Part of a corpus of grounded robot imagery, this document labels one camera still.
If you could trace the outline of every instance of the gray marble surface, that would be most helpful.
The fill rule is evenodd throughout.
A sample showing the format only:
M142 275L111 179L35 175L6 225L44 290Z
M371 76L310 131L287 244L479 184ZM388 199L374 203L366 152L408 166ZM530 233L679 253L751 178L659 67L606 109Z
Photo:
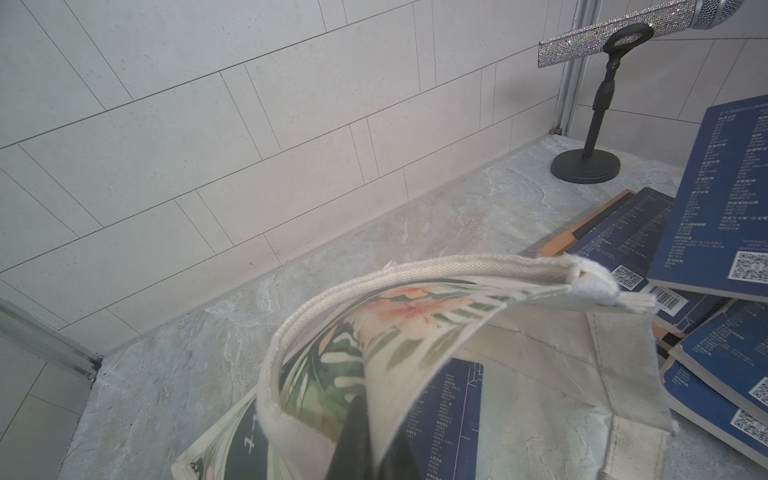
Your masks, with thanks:
M452 254L532 256L626 188L674 195L682 170L617 154L621 173L599 185L548 171L579 146L546 137L452 185L257 278L104 360L60 480L172 478L170 464L256 382L270 337L301 303L382 268ZM675 416L666 476L768 478L768 472Z

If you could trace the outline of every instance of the sparkly microphone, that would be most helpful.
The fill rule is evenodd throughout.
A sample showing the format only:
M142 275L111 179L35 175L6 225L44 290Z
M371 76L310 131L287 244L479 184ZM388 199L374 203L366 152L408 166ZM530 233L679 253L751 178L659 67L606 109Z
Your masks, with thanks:
M621 18L579 28L538 44L538 67L604 51L608 54L605 79L594 97L592 122L584 148L559 154L551 165L557 178L575 184L599 184L616 177L618 157L595 150L605 111L614 95L616 70L621 58L652 37L686 28L707 30L736 13L744 0L672 0Z

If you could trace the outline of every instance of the book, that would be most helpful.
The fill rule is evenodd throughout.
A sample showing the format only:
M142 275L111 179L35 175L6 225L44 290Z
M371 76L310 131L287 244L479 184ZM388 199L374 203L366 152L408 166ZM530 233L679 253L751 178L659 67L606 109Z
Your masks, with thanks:
M768 425L768 304L731 303L682 339L670 355Z
M707 109L648 278L768 302L768 95Z
M554 239L547 242L542 248L538 250L540 257L558 257L562 255L567 249L571 248L581 240L584 235L591 232L597 225L603 220L608 218L613 212L615 212L620 206L624 205L627 200L632 198L636 192L632 190L624 190L616 197L611 198L608 202L598 208L592 215L583 219L573 227L569 228L565 232L557 235Z
M768 428L715 392L674 359L661 369L669 407L768 468Z
M481 363L450 359L409 410L401 430L422 478L475 479L482 377ZM200 480L224 480L211 471L216 464L223 465L216 470L224 472L226 480L302 478L271 449L259 426L255 390L252 393L235 416L223 419L227 426L221 441L190 462Z
M669 333L685 336L722 305L720 296L671 290L648 282L646 275L674 199L645 187L567 250L608 268L621 288L656 295L654 321Z

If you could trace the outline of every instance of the blue book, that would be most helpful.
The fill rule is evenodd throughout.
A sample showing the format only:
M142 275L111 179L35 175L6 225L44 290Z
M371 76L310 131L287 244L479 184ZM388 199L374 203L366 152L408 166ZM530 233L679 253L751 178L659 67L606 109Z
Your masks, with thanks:
M768 428L674 359L661 369L670 408L768 468Z
M768 95L707 109L648 278L768 302Z
M655 323L683 337L722 306L724 299L648 283L650 261L673 205L672 197L646 187L567 252L606 267L624 290L655 294L659 305Z
M768 425L768 304L737 300L681 340L670 355Z

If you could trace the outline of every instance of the green leaf print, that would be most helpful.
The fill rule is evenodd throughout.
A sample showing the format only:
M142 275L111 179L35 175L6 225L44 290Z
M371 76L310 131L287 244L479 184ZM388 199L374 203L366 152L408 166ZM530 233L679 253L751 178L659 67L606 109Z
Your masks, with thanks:
M386 369L389 370L410 357L411 354L419 348L419 345L421 345L422 342L423 340L406 340L401 343L392 353L392 357L389 358L389 362L386 364Z
M422 357L422 361L419 363L419 367L425 368L432 366L435 364L435 362L441 359L445 352L447 352L451 346L456 343L456 340L458 340L459 336L462 334L463 329L464 326L462 325L460 327L451 329L446 333L443 333L440 338L438 338L432 344L432 346L429 347L426 355Z

